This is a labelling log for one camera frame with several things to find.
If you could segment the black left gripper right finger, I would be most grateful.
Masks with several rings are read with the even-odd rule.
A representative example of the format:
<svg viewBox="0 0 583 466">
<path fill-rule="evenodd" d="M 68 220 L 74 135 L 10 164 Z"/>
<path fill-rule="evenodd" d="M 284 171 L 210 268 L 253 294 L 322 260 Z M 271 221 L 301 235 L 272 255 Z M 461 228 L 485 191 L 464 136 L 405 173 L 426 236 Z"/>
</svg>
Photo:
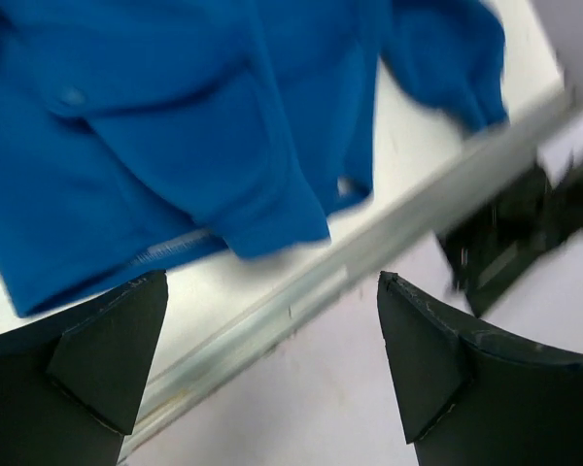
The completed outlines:
<svg viewBox="0 0 583 466">
<path fill-rule="evenodd" d="M 583 465 L 583 354 L 507 332 L 391 272 L 377 306 L 420 464 Z"/>
</svg>

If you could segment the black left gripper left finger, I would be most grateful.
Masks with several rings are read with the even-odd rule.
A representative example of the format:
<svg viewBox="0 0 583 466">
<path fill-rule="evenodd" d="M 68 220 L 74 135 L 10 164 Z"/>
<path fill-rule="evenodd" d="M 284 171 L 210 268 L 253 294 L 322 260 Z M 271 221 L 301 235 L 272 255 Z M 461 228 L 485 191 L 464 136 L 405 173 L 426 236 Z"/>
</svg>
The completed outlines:
<svg viewBox="0 0 583 466">
<path fill-rule="evenodd" d="M 0 335 L 0 465 L 115 465 L 164 321 L 154 272 Z"/>
</svg>

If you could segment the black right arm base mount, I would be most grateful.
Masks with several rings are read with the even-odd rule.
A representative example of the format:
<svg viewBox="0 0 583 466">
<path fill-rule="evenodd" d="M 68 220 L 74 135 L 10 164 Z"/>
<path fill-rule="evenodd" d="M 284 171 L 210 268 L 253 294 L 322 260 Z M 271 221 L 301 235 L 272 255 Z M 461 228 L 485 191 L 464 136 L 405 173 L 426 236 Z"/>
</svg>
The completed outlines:
<svg viewBox="0 0 583 466">
<path fill-rule="evenodd" d="M 535 164 L 439 239 L 452 289 L 480 317 L 544 254 L 583 230 L 583 162 L 552 186 Z"/>
</svg>

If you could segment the blue zip jacket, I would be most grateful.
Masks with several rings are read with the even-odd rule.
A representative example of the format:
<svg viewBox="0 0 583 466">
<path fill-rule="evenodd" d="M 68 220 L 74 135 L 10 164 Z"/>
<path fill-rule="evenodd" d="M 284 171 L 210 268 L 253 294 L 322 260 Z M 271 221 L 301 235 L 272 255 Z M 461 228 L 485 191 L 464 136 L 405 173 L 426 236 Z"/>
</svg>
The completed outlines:
<svg viewBox="0 0 583 466">
<path fill-rule="evenodd" d="M 28 317 L 220 250 L 325 241 L 373 190 L 376 72 L 507 118 L 480 1 L 0 1 L 0 277 Z"/>
</svg>

